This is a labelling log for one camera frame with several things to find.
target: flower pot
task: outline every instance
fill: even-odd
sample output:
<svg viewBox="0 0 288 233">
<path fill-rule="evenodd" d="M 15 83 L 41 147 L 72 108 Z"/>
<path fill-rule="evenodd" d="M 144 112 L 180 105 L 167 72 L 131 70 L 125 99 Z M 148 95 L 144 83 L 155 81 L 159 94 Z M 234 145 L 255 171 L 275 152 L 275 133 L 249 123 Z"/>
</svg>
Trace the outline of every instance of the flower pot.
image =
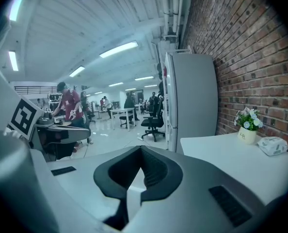
<svg viewBox="0 0 288 233">
<path fill-rule="evenodd" d="M 238 138 L 246 144 L 253 144 L 256 139 L 257 131 L 250 131 L 243 127 L 238 132 Z"/>
</svg>

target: potted plant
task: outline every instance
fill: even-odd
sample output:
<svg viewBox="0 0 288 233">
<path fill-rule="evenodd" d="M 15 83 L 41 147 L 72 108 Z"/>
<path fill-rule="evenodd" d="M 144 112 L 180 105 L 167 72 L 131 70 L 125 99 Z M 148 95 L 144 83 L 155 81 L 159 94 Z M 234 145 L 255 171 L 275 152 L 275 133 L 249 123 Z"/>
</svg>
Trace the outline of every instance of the potted plant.
<svg viewBox="0 0 288 233">
<path fill-rule="evenodd" d="M 240 125 L 238 138 L 246 144 L 253 144 L 256 138 L 256 131 L 262 128 L 263 123 L 259 120 L 258 111 L 245 108 L 243 111 L 238 111 L 234 124 Z"/>
</svg>

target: brick wall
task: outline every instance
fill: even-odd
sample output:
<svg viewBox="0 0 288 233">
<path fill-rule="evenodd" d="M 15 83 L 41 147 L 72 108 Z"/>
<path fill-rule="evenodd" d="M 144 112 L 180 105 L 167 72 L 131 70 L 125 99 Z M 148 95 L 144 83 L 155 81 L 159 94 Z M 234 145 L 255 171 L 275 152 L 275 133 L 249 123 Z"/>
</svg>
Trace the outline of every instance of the brick wall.
<svg viewBox="0 0 288 233">
<path fill-rule="evenodd" d="M 245 106 L 261 113 L 260 136 L 288 142 L 288 31 L 267 0 L 192 0 L 182 48 L 212 56 L 219 92 L 216 134 L 239 130 Z"/>
</svg>

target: red shirt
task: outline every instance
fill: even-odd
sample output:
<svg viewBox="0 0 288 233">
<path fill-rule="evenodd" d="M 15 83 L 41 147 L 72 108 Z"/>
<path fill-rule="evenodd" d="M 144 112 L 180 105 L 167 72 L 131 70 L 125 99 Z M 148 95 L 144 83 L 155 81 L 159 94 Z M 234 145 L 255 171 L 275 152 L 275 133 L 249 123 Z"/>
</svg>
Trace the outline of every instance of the red shirt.
<svg viewBox="0 0 288 233">
<path fill-rule="evenodd" d="M 75 90 L 68 90 L 66 94 L 63 94 L 59 103 L 59 108 L 61 109 L 62 104 L 65 107 L 65 119 L 70 121 L 70 113 L 75 109 L 75 105 L 80 102 L 80 97 Z M 74 119 L 79 119 L 83 115 L 83 112 L 76 111 L 76 117 Z"/>
</svg>

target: cap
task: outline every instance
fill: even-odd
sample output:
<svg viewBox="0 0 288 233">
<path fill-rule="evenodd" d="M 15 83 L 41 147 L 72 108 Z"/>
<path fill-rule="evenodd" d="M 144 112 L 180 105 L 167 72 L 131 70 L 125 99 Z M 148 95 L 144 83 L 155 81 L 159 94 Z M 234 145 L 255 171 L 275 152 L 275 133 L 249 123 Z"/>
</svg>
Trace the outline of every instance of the cap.
<svg viewBox="0 0 288 233">
<path fill-rule="evenodd" d="M 58 83 L 58 85 L 57 85 L 57 92 L 61 92 L 63 89 L 65 89 L 66 88 L 66 85 L 65 85 L 65 83 L 64 82 L 60 82 L 60 83 Z"/>
</svg>

